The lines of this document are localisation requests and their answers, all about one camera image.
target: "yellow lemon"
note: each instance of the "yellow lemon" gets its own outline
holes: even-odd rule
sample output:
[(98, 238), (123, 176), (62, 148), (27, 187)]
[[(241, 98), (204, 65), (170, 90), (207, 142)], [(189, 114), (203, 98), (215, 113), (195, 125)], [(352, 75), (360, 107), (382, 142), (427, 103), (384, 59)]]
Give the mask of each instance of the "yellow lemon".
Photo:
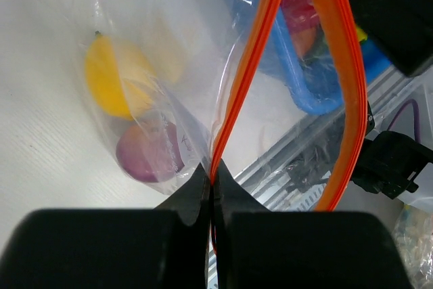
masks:
[(132, 119), (151, 108), (155, 72), (140, 48), (97, 33), (85, 58), (93, 99), (110, 116)]

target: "ziplock bag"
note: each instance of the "ziplock bag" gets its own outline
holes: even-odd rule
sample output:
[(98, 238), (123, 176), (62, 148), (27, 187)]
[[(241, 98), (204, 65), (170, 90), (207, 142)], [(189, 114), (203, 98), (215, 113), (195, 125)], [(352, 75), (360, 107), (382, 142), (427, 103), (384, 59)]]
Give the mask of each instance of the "ziplock bag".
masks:
[[(38, 0), (120, 167), (165, 194), (199, 162), (213, 180), (221, 157), (237, 175), (287, 131), (304, 141), (306, 114), (279, 78), (294, 69), (282, 62), (295, 59), (269, 39), (281, 0), (232, 1), (254, 5), (245, 13), (230, 0)], [(323, 87), (339, 83), (346, 107), (340, 158), (317, 206), (332, 209), (365, 133), (365, 76), (348, 1), (311, 1), (329, 47), (313, 61), (338, 73), (339, 82)], [(293, 37), (292, 46), (299, 51), (307, 38)], [(342, 114), (335, 109), (330, 123)], [(323, 143), (326, 156), (340, 141)]]

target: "blue bin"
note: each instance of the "blue bin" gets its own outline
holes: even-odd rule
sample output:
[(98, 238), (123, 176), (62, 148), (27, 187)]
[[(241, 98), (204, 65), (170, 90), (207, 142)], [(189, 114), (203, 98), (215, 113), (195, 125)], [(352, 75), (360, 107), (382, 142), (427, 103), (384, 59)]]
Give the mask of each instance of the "blue bin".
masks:
[[(241, 35), (246, 35), (252, 24), (258, 0), (225, 0), (233, 21)], [(283, 80), (294, 103), (309, 114), (322, 115), (343, 104), (338, 74), (326, 44), (324, 51), (307, 65), (300, 62), (283, 16), (279, 10), (267, 47), (260, 61), (260, 69)], [(367, 83), (390, 66), (389, 60), (367, 40), (361, 44)]]

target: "plastic packaging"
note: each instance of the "plastic packaging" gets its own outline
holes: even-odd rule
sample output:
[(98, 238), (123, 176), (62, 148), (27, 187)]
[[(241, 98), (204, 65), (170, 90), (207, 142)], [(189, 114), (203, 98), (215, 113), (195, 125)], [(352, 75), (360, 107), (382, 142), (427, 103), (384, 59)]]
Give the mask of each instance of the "plastic packaging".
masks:
[[(250, 9), (233, 10), (236, 1)], [(299, 137), (293, 141), (303, 145), (306, 114), (294, 105), (299, 98), (290, 83), (279, 78), (291, 58), (272, 37), (268, 40), (280, 3), (37, 0), (35, 10), (50, 22), (65, 64), (74, 66), (85, 102), (120, 167), (170, 194), (199, 162), (214, 180), (221, 157), (236, 176), (288, 131), (295, 131)], [(339, 83), (346, 106), (341, 155), (318, 205), (333, 209), (365, 134), (365, 74), (348, 0), (311, 3), (329, 47), (328, 55), (313, 61), (340, 79), (322, 88)], [(293, 37), (292, 45), (299, 51), (308, 40), (311, 35)], [(331, 97), (319, 101), (343, 108)], [(331, 111), (328, 123), (340, 113)], [(335, 139), (324, 142), (332, 146)]]
[(405, 206), (392, 234), (416, 289), (433, 286), (433, 219), (411, 206)]

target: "toy fruit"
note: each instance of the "toy fruit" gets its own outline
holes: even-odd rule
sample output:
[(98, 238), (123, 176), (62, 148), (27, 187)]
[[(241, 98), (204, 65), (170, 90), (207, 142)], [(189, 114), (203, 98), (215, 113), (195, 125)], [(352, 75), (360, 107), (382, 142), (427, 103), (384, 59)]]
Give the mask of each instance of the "toy fruit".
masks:
[(176, 126), (160, 119), (129, 128), (117, 143), (116, 157), (132, 178), (148, 183), (168, 181), (184, 166)]
[(85, 58), (85, 76), (93, 99), (110, 116), (132, 119), (152, 106), (155, 72), (129, 41), (97, 32)]

